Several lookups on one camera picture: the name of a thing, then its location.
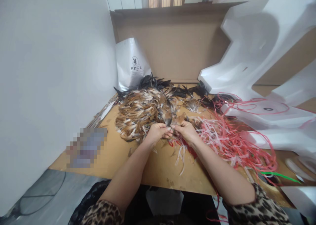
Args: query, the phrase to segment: table surface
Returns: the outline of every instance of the table surface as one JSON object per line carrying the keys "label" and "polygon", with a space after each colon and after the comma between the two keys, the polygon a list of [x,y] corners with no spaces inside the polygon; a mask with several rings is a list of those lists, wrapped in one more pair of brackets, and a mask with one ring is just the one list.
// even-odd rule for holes
{"label": "table surface", "polygon": [[[201,113],[192,113],[184,107],[180,107],[177,114],[181,115],[184,112],[188,116],[203,115],[206,118],[211,118],[211,114],[203,107],[200,107]],[[130,157],[138,146],[136,141],[126,142],[120,138],[115,127],[117,113],[118,106],[114,106],[99,126],[101,128],[107,128],[107,140],[104,142],[104,146],[101,147],[99,155],[90,168],[66,168],[66,164],[69,160],[66,152],[63,152],[49,168],[101,178],[113,178],[116,171],[124,164],[124,162],[126,162],[128,157]],[[162,139],[157,143],[155,148],[158,153],[156,154],[152,152],[150,154],[143,172],[142,184],[216,195],[211,184],[211,179],[205,168],[201,165],[199,160],[194,162],[193,157],[188,151],[185,153],[184,164],[179,160],[179,163],[176,166],[175,162],[177,160],[179,145],[171,147],[165,139]],[[285,159],[293,158],[296,154],[292,151],[276,150],[276,155],[279,164],[277,172],[297,179],[295,174],[284,163]],[[179,176],[183,167],[185,167],[184,172]],[[248,178],[243,168],[239,168],[238,171]],[[256,180],[255,173],[253,171],[250,171],[250,173]],[[280,183],[285,186],[304,186],[283,178],[280,178]],[[287,199],[280,188],[270,186],[260,179],[259,184],[267,192],[267,195],[275,200],[280,206],[293,207],[292,203]]]}

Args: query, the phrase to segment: leopard print sleeve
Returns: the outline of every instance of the leopard print sleeve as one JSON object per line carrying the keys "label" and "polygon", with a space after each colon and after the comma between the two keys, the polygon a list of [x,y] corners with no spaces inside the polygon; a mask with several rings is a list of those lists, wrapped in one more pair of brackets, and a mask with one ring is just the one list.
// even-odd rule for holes
{"label": "leopard print sleeve", "polygon": [[123,219],[117,206],[106,200],[99,200],[88,208],[81,222],[81,225],[95,224],[121,225]]}
{"label": "leopard print sleeve", "polygon": [[250,204],[229,206],[224,204],[229,224],[291,224],[287,214],[256,183],[253,184],[256,199]]}

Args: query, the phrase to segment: green plastic strip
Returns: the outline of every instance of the green plastic strip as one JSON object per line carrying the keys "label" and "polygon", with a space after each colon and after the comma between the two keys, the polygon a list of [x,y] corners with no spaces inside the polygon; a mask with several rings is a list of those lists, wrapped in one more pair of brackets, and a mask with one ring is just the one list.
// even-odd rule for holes
{"label": "green plastic strip", "polygon": [[295,179],[293,179],[293,178],[291,178],[291,177],[288,177],[288,176],[284,176],[284,175],[282,175],[282,174],[280,174],[280,173],[278,173],[278,172],[261,172],[261,174],[264,174],[264,175],[270,174],[270,175],[280,176],[280,177],[283,177],[283,178],[288,179],[288,180],[290,180],[290,181],[294,181],[294,182],[297,182],[297,183],[300,183],[300,184],[301,184],[300,181],[297,181],[297,180],[295,180]]}

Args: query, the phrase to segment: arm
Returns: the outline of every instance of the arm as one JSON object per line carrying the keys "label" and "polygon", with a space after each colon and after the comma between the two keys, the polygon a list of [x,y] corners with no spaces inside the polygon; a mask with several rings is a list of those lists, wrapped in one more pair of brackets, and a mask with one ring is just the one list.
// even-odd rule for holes
{"label": "arm", "polygon": [[185,121],[181,126],[171,127],[179,132],[197,153],[226,203],[239,205],[255,200],[254,187],[203,143],[191,123]]}
{"label": "arm", "polygon": [[124,213],[139,188],[149,154],[161,137],[172,135],[169,131],[172,129],[163,123],[153,124],[143,143],[118,170],[99,200],[115,204]]}

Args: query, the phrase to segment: woman's right hand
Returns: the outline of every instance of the woman's right hand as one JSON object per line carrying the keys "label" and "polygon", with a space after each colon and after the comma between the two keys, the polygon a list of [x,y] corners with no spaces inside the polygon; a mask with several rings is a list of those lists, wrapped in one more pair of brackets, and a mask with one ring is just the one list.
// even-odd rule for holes
{"label": "woman's right hand", "polygon": [[180,126],[171,125],[171,128],[176,130],[176,133],[179,132],[190,146],[195,146],[201,141],[200,136],[197,134],[190,122],[183,121]]}

